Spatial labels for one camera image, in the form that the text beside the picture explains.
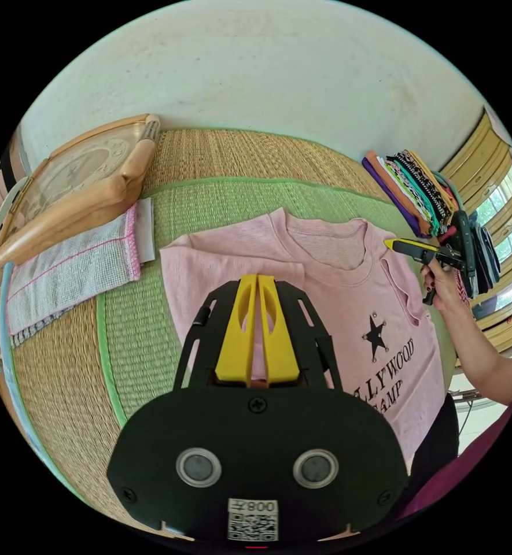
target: person's arm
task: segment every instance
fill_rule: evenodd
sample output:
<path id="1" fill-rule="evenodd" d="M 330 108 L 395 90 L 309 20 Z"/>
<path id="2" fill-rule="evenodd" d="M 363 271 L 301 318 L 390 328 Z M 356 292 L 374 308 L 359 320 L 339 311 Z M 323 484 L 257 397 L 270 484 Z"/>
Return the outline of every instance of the person's arm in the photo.
<path id="1" fill-rule="evenodd" d="M 468 381 L 487 399 L 512 403 L 512 358 L 505 358 L 478 328 L 470 309 L 460 299 L 452 269 L 433 260 L 424 266 L 425 285 L 435 287 L 434 306 L 441 313 Z"/>

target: qr code label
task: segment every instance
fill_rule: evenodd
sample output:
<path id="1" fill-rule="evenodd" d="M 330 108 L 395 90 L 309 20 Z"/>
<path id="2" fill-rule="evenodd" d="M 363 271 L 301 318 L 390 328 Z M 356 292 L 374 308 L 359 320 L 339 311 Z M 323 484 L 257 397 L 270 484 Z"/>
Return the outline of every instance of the qr code label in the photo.
<path id="1" fill-rule="evenodd" d="M 279 539 L 276 501 L 229 499 L 228 539 L 275 542 Z"/>

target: green mat border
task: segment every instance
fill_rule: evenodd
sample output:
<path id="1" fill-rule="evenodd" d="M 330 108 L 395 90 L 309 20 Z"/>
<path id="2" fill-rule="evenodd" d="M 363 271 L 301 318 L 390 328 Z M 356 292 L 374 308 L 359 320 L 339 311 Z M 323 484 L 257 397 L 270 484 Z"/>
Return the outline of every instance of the green mat border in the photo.
<path id="1" fill-rule="evenodd" d="M 243 183 L 254 183 L 254 184 L 263 184 L 268 185 L 270 183 L 275 184 L 294 184 L 294 185 L 304 185 L 306 187 L 313 187 L 315 189 L 327 189 L 337 191 L 341 194 L 349 194 L 349 195 L 356 195 L 357 197 L 368 198 L 372 201 L 377 201 L 382 204 L 393 206 L 391 202 L 384 201 L 381 198 L 370 197 L 369 195 L 364 195 L 363 193 L 357 193 L 356 191 L 350 191 L 343 187 L 333 187 L 332 185 L 323 185 L 322 183 L 314 183 L 311 181 L 302 181 L 300 179 L 291 178 L 291 177 L 278 177 L 278 178 L 271 178 L 271 177 L 240 177 L 240 176 L 219 176 L 219 177 L 202 177 L 200 179 L 189 179 L 187 181 L 174 181 L 172 183 L 168 183 L 167 185 L 160 185 L 154 189 L 150 189 L 145 193 L 140 195 L 140 198 L 149 198 L 155 195 L 156 193 L 160 193 L 163 190 L 167 189 L 177 189 L 181 187 L 189 187 L 192 185 L 203 185 L 203 184 L 211 184 L 211 183 L 235 183 L 235 182 L 243 182 Z"/>
<path id="2" fill-rule="evenodd" d="M 97 296 L 95 308 L 98 328 L 98 346 L 100 349 L 101 368 L 104 373 L 105 387 L 107 388 L 109 402 L 113 407 L 115 418 L 117 418 L 119 426 L 123 428 L 124 425 L 127 423 L 127 417 L 124 414 L 121 399 L 119 398 L 119 393 L 117 392 L 117 387 L 115 386 L 113 370 L 111 368 L 111 360 L 109 358 L 107 333 L 105 328 L 105 293 L 101 293 Z"/>

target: wooden clock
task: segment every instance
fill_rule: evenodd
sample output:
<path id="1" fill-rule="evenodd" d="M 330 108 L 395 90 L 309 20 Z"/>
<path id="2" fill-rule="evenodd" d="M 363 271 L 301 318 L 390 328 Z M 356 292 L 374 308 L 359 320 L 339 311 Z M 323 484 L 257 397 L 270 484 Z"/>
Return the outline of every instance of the wooden clock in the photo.
<path id="1" fill-rule="evenodd" d="M 0 268 L 114 220 L 138 199 L 160 130 L 153 114 L 78 136 L 43 160 L 0 231 Z"/>

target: screw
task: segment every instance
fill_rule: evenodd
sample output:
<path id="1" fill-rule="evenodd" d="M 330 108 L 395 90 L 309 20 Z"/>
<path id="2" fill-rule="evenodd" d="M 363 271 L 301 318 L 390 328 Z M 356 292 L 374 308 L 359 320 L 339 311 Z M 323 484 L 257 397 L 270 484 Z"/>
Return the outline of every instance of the screw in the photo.
<path id="1" fill-rule="evenodd" d="M 136 494 L 129 487 L 123 487 L 121 493 L 127 503 L 136 503 Z"/>
<path id="2" fill-rule="evenodd" d="M 266 411 L 267 401 L 262 397 L 254 397 L 254 399 L 250 399 L 250 402 L 248 403 L 248 409 L 250 410 L 250 412 L 258 415 Z"/>
<path id="3" fill-rule="evenodd" d="M 377 504 L 380 507 L 384 507 L 385 505 L 388 505 L 389 502 L 391 501 L 391 499 L 393 498 L 393 494 L 390 491 L 384 491 L 378 498 L 377 498 Z"/>

